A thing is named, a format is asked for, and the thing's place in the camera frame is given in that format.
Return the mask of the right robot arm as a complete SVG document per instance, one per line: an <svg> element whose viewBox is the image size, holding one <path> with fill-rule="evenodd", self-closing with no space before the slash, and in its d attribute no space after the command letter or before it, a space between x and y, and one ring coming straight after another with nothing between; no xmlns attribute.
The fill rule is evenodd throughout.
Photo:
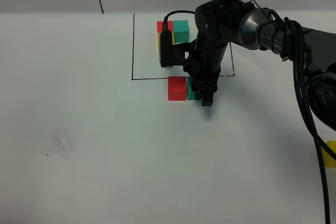
<svg viewBox="0 0 336 224"><path fill-rule="evenodd" d="M229 43L249 50L270 50L290 60L303 74L301 95L316 117L335 128L335 34L282 19L272 9L241 0L212 0L195 10L197 39L192 74L203 106L213 103L220 64Z"/></svg>

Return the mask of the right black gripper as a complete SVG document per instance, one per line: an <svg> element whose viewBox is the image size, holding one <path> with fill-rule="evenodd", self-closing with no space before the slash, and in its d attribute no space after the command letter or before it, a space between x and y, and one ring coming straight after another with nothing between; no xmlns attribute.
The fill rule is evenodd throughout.
<svg viewBox="0 0 336 224"><path fill-rule="evenodd" d="M188 56L189 66L183 70L189 74L193 97L201 97L202 106L212 106L216 81L221 71L221 63L227 48L226 39L209 40L196 38L191 44Z"/></svg>

